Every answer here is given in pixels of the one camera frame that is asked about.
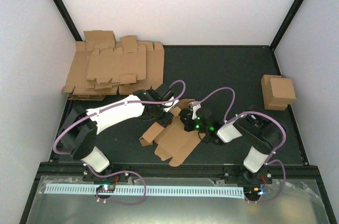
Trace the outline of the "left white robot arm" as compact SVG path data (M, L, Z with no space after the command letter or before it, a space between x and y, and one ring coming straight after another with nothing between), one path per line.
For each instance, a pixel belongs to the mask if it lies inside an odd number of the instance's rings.
M70 155L90 165L102 181L113 177L114 169L106 155L96 146L96 137L105 129L125 120L142 117L167 126L172 122L170 109L179 102L167 85L157 89L141 89L124 99L94 109L81 106L71 110L58 132L57 140L66 149L58 152Z

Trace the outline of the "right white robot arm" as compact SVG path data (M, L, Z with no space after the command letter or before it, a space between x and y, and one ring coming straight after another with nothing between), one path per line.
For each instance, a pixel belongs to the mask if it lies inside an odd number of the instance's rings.
M243 166L237 175L244 183L255 184L261 181L260 169L268 162L269 155L287 134L285 126L269 116L258 106L252 105L244 114L236 115L230 122L217 121L213 113L204 107L194 110L193 105L179 113L184 130L196 131L204 143L223 146L236 139L244 139L251 144Z

